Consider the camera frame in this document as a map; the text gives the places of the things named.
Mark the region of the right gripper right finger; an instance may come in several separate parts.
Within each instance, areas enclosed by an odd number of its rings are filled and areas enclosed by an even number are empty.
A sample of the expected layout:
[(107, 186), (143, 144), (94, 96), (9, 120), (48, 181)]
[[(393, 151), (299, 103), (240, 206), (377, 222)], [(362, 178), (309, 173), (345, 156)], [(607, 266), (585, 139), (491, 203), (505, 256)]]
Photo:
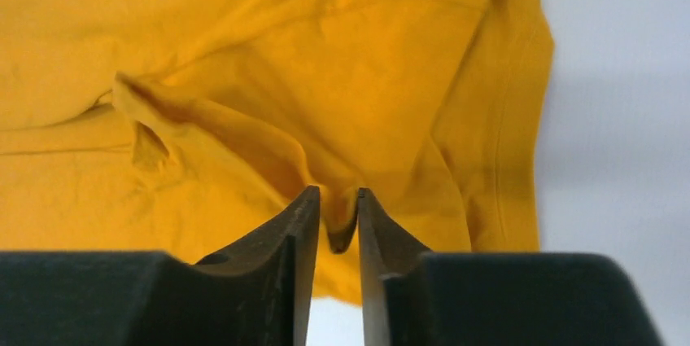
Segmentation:
[(357, 198), (367, 345), (659, 345), (628, 275), (583, 253), (435, 252)]

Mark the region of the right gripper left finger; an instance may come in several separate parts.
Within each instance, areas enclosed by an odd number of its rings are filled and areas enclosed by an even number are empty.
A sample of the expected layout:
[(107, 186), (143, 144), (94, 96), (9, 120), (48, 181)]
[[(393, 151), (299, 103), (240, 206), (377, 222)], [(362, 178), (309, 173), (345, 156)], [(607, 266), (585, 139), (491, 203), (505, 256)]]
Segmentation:
[(4, 252), (4, 345), (303, 345), (320, 193), (190, 265), (165, 252)]

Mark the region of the yellow t shirt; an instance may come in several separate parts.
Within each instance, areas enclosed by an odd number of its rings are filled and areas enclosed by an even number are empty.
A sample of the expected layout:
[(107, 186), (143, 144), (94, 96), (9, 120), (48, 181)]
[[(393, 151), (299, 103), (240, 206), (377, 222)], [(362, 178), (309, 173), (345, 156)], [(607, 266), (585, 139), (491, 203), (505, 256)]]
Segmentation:
[(540, 0), (1, 0), (1, 248), (196, 261), (315, 185), (535, 251), (553, 47)]

